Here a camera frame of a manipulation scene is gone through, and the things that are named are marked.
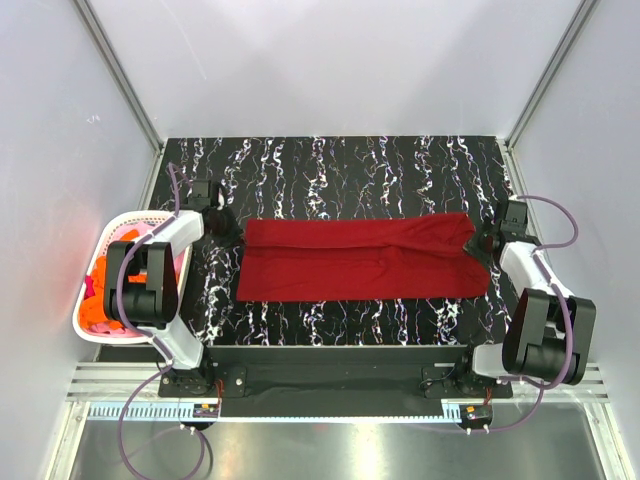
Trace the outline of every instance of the red fabric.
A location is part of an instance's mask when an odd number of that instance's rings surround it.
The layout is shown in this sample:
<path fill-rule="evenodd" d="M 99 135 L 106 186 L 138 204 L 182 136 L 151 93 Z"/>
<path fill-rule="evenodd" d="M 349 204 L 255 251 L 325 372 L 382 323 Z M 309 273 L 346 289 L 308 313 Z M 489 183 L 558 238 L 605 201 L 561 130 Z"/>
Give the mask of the red fabric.
<path fill-rule="evenodd" d="M 240 301 L 317 302 L 484 295 L 489 274 L 462 250 L 465 214 L 406 220 L 249 220 Z"/>

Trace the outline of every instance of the gray metal bar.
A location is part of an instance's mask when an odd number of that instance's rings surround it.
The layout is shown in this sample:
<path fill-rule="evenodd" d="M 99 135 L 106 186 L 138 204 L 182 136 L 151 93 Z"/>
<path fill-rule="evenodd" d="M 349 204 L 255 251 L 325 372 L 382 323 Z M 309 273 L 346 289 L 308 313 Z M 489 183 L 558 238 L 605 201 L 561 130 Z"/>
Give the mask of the gray metal bar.
<path fill-rule="evenodd" d="M 509 149 L 513 149 L 516 143 L 518 143 L 518 140 L 520 140 L 522 132 L 527 127 L 529 120 L 531 120 L 531 117 L 538 108 L 538 105 L 544 97 L 544 94 L 547 92 L 549 85 L 556 76 L 556 73 L 558 73 L 558 70 L 560 69 L 560 66 L 564 62 L 568 53 L 571 51 L 571 48 L 578 39 L 580 32 L 587 24 L 587 21 L 591 17 L 591 14 L 595 10 L 598 2 L 599 0 L 582 0 L 582 2 L 580 2 L 576 13 L 573 15 L 573 18 L 569 23 L 569 26 L 560 39 L 560 43 L 558 43 L 558 46 L 553 52 L 549 63 L 545 67 L 540 80 L 538 80 L 536 88 L 533 90 L 533 93 L 529 97 L 524 110 L 522 110 L 522 113 L 516 121 L 513 130 L 511 130 L 511 133 L 505 139 L 505 142 Z"/>
<path fill-rule="evenodd" d="M 87 31 L 93 38 L 102 59 L 109 69 L 114 81 L 118 85 L 122 96 L 127 102 L 127 105 L 129 105 L 131 113 L 133 113 L 133 116 L 136 118 L 136 121 L 138 122 L 138 125 L 140 125 L 140 128 L 151 145 L 151 148 L 153 148 L 156 154 L 160 154 L 164 142 L 158 135 L 158 132 L 153 126 L 153 123 L 151 123 L 140 99 L 131 86 L 131 82 L 127 78 L 127 75 L 122 68 L 122 64 L 116 56 L 113 45 L 111 45 L 100 20 L 91 6 L 91 2 L 89 0 L 72 0 L 72 3 L 75 5 L 82 23 L 84 23 Z"/>

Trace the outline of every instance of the white panel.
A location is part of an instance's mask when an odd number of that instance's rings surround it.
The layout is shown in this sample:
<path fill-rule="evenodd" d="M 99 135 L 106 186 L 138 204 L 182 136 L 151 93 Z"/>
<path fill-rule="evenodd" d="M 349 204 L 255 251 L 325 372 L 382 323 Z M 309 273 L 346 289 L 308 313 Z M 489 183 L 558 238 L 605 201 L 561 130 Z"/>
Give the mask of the white panel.
<path fill-rule="evenodd" d="M 578 0 L 92 0 L 160 135 L 505 136 Z"/>
<path fill-rule="evenodd" d="M 551 253 L 558 276 L 598 308 L 593 358 L 640 473 L 640 3 L 600 2 L 516 148 L 530 193 L 577 217 L 578 243 Z M 570 226 L 536 209 L 546 240 Z"/>
<path fill-rule="evenodd" d="M 36 479 L 94 351 L 71 328 L 83 272 L 152 151 L 72 2 L 1 2 L 0 43 L 0 460 L 3 478 Z"/>

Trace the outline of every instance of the white plastic basket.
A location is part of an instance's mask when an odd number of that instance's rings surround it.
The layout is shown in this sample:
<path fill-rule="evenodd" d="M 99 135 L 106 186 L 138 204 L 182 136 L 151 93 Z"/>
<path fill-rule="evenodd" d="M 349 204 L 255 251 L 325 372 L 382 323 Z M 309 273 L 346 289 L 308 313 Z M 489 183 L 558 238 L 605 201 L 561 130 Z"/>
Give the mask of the white plastic basket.
<path fill-rule="evenodd" d="M 140 222 L 155 226 L 164 222 L 170 215 L 170 212 L 165 212 L 162 210 L 141 210 L 137 212 L 123 213 L 122 215 L 119 215 L 111 220 L 102 231 L 102 235 L 100 235 L 100 240 L 98 240 L 98 245 L 93 252 L 93 257 L 91 257 L 91 263 L 89 264 L 86 275 L 91 275 L 98 257 L 107 254 L 107 248 L 109 244 L 115 240 L 113 237 L 118 228 L 123 225 L 135 225 L 136 223 Z M 180 304 L 182 302 L 182 294 L 184 293 L 187 271 L 189 269 L 189 263 L 191 261 L 191 251 L 192 247 L 191 245 L 189 245 L 184 251 L 182 267 L 180 268 L 180 278 L 178 279 L 178 310 L 180 309 Z M 78 298 L 73 309 L 73 316 L 71 320 L 73 323 L 73 329 L 81 338 L 88 340 L 89 342 L 105 343 L 109 345 L 134 345 L 139 343 L 147 343 L 149 341 L 148 337 L 143 335 L 136 337 L 110 337 L 94 335 L 91 332 L 86 332 L 85 330 L 83 330 L 80 326 L 80 323 L 78 322 L 78 312 L 80 311 L 80 304 L 84 299 L 85 290 L 86 286 L 84 284 L 83 278 L 82 286 L 80 287 L 80 293 L 78 293 Z"/>

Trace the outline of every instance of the reflective metal surface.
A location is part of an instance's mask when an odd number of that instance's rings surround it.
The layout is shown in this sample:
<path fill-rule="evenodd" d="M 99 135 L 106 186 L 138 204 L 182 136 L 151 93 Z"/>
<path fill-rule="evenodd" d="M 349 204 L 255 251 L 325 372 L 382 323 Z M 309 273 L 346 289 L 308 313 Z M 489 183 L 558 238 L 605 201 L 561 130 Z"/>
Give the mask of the reflective metal surface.
<path fill-rule="evenodd" d="M 528 408 L 496 405 L 495 424 Z M 134 451 L 166 423 L 125 425 Z M 603 479 L 587 418 L 579 406 L 542 405 L 525 426 L 487 436 L 436 434 L 411 425 L 220 423 L 206 430 L 215 454 L 196 478 L 210 479 Z M 132 459 L 153 479 L 176 479 L 195 465 L 195 438 L 176 432 Z M 116 423 L 88 421 L 73 479 L 131 478 L 120 463 Z"/>

